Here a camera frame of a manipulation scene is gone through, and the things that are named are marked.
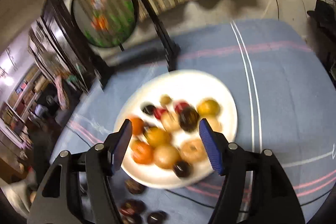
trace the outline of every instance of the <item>metal screw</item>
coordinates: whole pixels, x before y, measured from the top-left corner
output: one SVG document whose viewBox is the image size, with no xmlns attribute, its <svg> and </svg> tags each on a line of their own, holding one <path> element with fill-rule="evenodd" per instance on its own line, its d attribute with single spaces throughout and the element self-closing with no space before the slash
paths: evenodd
<svg viewBox="0 0 336 224">
<path fill-rule="evenodd" d="M 228 147 L 231 150 L 236 150 L 238 148 L 238 145 L 236 143 L 229 143 Z"/>
<path fill-rule="evenodd" d="M 265 154 L 266 156 L 272 156 L 272 155 L 273 155 L 273 152 L 272 152 L 271 150 L 269 150 L 269 149 L 265 149 L 265 150 L 264 150 L 264 154 Z"/>
<path fill-rule="evenodd" d="M 104 145 L 102 143 L 98 143 L 94 146 L 95 150 L 99 151 L 102 150 L 104 148 Z"/>
<path fill-rule="evenodd" d="M 63 150 L 61 153 L 59 153 L 59 155 L 60 155 L 62 158 L 64 158 L 64 157 L 66 157 L 66 156 L 69 155 L 69 152 L 68 152 L 67 150 Z"/>
</svg>

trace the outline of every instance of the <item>blue tablecloth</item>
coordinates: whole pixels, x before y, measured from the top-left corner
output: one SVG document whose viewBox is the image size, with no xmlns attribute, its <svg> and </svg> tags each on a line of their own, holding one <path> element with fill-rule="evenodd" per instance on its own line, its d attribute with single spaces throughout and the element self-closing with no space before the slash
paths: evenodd
<svg viewBox="0 0 336 224">
<path fill-rule="evenodd" d="M 220 79 L 231 91 L 238 112 L 236 143 L 245 150 L 273 150 L 301 204 L 325 194 L 336 180 L 335 89 L 315 54 L 286 23 L 246 20 L 209 26 L 174 37 L 180 45 L 178 69 L 196 69 Z M 113 131 L 126 100 L 144 83 L 167 72 L 165 62 L 143 65 L 113 75 L 102 91 L 96 82 L 76 108 L 55 146 L 86 151 Z M 111 179 L 117 204 L 131 195 L 121 170 Z M 203 181 L 174 192 L 214 206 L 223 178 L 213 173 Z M 327 195 L 302 210 L 308 221 Z M 170 223 L 207 223 L 212 208 L 164 190 L 148 189 L 141 198 L 148 211 L 164 210 Z M 248 210 L 250 174 L 241 205 Z M 89 201 L 84 200 L 89 208 Z M 90 211 L 88 219 L 92 220 Z M 244 219 L 241 214 L 238 220 Z"/>
</svg>

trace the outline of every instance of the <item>orange fruit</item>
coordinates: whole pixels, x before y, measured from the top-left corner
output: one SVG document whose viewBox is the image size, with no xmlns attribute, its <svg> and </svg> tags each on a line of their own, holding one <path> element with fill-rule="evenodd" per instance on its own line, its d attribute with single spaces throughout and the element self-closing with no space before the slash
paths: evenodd
<svg viewBox="0 0 336 224">
<path fill-rule="evenodd" d="M 137 116 L 128 118 L 132 123 L 132 134 L 137 136 L 143 133 L 144 121 Z"/>
<path fill-rule="evenodd" d="M 132 147 L 133 155 L 132 158 L 134 162 L 138 164 L 152 164 L 154 161 L 154 149 L 144 143 L 144 142 L 137 142 L 136 145 Z"/>
</svg>

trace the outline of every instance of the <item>red fruit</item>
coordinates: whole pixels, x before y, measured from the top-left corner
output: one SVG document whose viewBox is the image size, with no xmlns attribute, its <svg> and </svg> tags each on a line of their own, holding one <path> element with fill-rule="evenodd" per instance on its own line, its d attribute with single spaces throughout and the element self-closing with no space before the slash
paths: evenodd
<svg viewBox="0 0 336 224">
<path fill-rule="evenodd" d="M 155 110 L 154 110 L 154 117 L 157 118 L 158 120 L 161 119 L 161 115 L 164 113 L 164 112 L 167 112 L 168 110 L 165 109 L 165 108 L 160 108 L 160 107 L 157 107 Z"/>
<path fill-rule="evenodd" d="M 189 106 L 189 104 L 186 101 L 178 101 L 176 103 L 174 103 L 174 110 L 176 114 L 180 114 L 180 112 L 186 108 L 187 106 Z"/>
</svg>

